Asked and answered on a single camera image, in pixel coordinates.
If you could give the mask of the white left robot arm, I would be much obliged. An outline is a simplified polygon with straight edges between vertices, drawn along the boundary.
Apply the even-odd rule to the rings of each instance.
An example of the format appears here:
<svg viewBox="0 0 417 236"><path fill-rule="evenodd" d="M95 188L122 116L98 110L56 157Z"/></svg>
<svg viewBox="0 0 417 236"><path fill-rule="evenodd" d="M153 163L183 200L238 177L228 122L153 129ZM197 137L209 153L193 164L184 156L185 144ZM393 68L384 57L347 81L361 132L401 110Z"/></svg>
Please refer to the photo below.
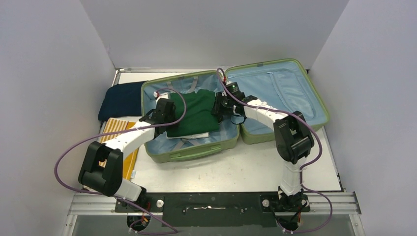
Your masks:
<svg viewBox="0 0 417 236"><path fill-rule="evenodd" d="M80 184L105 196L128 200L134 211L147 206L146 189L123 177L124 160L141 145L154 140L175 124L173 100L159 98L156 107L126 131L103 143L94 141L87 148L78 176Z"/></svg>

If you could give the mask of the white shirt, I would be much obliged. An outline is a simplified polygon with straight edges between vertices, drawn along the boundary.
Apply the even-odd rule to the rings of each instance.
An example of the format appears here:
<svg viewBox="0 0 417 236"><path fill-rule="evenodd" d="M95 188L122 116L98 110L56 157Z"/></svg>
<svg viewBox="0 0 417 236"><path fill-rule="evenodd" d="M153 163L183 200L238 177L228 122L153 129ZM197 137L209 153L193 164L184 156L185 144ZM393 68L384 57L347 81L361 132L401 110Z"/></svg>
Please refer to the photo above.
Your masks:
<svg viewBox="0 0 417 236"><path fill-rule="evenodd" d="M209 137L209 132L192 134L192 135L183 135L183 136L169 136L167 132L165 135L168 139L198 139L198 138L207 138Z"/></svg>

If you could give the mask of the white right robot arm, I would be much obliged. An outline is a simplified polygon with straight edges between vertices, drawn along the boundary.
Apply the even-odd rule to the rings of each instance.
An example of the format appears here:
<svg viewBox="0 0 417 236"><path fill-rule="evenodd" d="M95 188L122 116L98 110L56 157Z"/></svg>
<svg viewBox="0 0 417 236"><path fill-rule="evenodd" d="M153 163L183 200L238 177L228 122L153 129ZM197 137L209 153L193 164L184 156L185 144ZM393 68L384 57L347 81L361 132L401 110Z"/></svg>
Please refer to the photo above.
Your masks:
<svg viewBox="0 0 417 236"><path fill-rule="evenodd" d="M303 201L301 166L314 146L302 113L280 112L257 97L245 96L236 82L222 82L222 86L224 91L215 96L214 115L253 119L273 130L277 152L284 161L278 203L282 209L291 210Z"/></svg>

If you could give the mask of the dark green cloth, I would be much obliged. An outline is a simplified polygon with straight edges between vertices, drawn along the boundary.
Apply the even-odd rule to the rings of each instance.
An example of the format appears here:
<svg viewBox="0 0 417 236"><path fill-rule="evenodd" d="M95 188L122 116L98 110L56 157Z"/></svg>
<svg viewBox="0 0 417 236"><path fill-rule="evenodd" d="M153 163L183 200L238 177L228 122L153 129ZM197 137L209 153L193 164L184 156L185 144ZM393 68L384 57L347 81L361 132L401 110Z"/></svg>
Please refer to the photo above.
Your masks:
<svg viewBox="0 0 417 236"><path fill-rule="evenodd" d="M176 118L185 116L176 125L167 128L169 136L183 136L217 131L218 119L211 114L215 102L215 92L199 89L191 93L172 93L170 99L176 105Z"/></svg>

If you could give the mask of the green suitcase with blue lining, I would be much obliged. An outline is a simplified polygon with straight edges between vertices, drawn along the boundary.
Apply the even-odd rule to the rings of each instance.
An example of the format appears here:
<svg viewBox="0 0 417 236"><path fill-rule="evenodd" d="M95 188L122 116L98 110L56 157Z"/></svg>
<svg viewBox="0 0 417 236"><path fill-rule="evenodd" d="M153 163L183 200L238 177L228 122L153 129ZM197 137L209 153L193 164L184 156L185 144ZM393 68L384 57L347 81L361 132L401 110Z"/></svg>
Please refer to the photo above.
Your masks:
<svg viewBox="0 0 417 236"><path fill-rule="evenodd" d="M231 67L225 72L241 91L278 110L300 111L306 122L319 130L329 121L328 111L302 65L295 59L282 59ZM156 106L154 93L176 91L188 94L200 89L223 90L213 70L175 75L152 80L141 88L142 112ZM236 146L238 138L246 144L274 139L273 131L254 119L226 118L216 131L198 139L169 138L161 134L145 144L147 154L156 163L191 160Z"/></svg>

